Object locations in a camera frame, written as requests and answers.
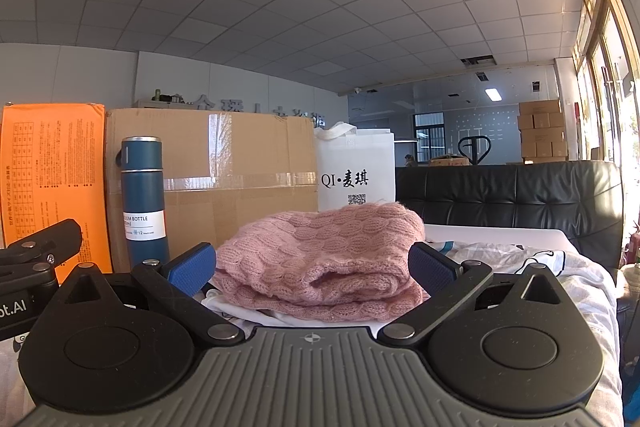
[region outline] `white tote bag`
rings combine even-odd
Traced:
[[[394,135],[338,122],[317,128],[318,209],[396,201]]]

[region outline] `stacked cardboard boxes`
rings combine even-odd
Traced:
[[[518,129],[524,163],[566,161],[566,132],[559,100],[520,103]]]

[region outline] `bag handle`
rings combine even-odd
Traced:
[[[314,135],[320,140],[333,140],[338,136],[344,136],[347,133],[355,134],[357,127],[349,123],[338,122],[331,129],[314,129]]]

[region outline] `bottle label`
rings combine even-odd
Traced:
[[[164,210],[157,212],[123,212],[124,235],[131,241],[151,241],[166,237]]]

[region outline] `qr code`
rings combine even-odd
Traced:
[[[365,204],[367,203],[366,194],[347,194],[349,204]]]

